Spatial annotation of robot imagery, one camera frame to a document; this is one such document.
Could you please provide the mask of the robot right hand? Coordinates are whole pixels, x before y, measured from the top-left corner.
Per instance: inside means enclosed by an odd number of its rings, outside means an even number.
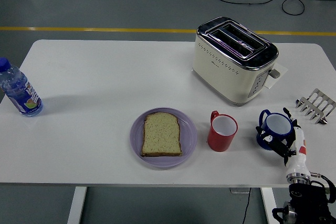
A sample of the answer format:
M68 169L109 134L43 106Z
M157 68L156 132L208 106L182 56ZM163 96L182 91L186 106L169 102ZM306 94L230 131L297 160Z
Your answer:
M288 109L283 114L263 110L256 127L260 147L281 156L287 167L286 178L291 184L309 184L311 173L306 166L307 150L303 130Z

